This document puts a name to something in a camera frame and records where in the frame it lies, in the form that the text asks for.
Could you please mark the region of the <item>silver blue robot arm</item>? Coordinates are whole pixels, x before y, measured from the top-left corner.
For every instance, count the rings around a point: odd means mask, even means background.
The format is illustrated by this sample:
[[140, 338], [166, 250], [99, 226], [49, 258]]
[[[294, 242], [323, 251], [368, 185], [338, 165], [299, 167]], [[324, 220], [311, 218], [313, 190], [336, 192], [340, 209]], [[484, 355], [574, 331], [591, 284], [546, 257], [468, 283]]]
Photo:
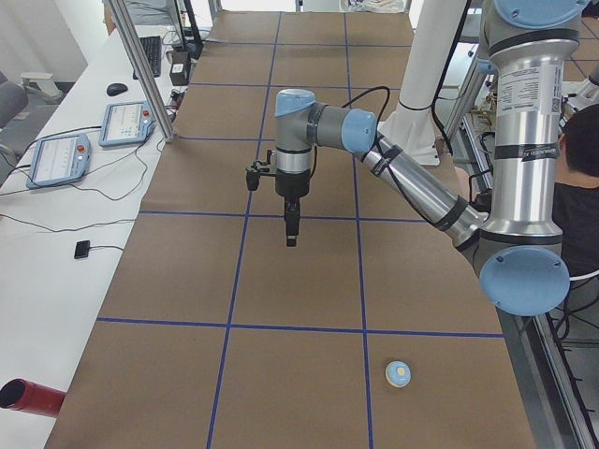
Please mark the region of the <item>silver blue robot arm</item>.
[[475, 210], [429, 171], [437, 163], [431, 111], [468, 8], [465, 1], [424, 3], [398, 106], [383, 123], [368, 111], [317, 102], [306, 90], [277, 94], [274, 174], [276, 192], [285, 201], [286, 243], [294, 246], [297, 240], [313, 149], [341, 149], [451, 237], [496, 307], [533, 316], [558, 306], [570, 287], [552, 204], [562, 71], [577, 48], [585, 3], [487, 1], [482, 6], [479, 48], [498, 72], [489, 214]]

